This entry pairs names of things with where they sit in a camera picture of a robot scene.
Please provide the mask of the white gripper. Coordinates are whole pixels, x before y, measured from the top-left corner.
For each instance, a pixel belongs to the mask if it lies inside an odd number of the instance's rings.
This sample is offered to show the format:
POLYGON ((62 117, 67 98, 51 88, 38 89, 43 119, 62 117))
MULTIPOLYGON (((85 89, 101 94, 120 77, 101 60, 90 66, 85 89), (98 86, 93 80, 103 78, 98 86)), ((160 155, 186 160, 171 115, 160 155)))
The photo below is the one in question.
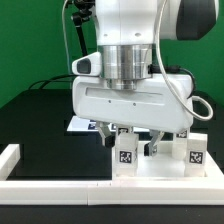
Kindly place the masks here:
POLYGON ((77 75, 72 87, 73 110, 80 118, 97 121, 103 146, 115 145, 108 123, 146 128, 151 140, 144 145, 144 155, 155 156, 164 132, 179 133, 193 124, 192 115, 178 103, 162 75, 139 80, 134 90, 115 90, 100 77, 101 70, 98 52, 72 63, 77 75))

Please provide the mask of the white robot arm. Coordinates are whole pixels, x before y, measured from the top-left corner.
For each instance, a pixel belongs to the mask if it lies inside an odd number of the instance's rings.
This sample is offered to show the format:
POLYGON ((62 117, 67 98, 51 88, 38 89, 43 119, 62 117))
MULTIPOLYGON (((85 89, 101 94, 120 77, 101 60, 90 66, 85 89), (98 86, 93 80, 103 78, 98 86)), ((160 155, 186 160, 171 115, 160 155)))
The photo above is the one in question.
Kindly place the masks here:
POLYGON ((97 51, 72 63, 77 75, 73 108, 80 118, 97 122, 105 146, 119 147, 131 134, 112 137, 108 125, 128 131, 146 128, 152 136, 144 154, 157 153, 166 132, 181 133, 196 114, 190 75, 169 75, 160 41, 199 40, 216 24, 219 0, 95 0, 82 10, 95 23, 97 51))

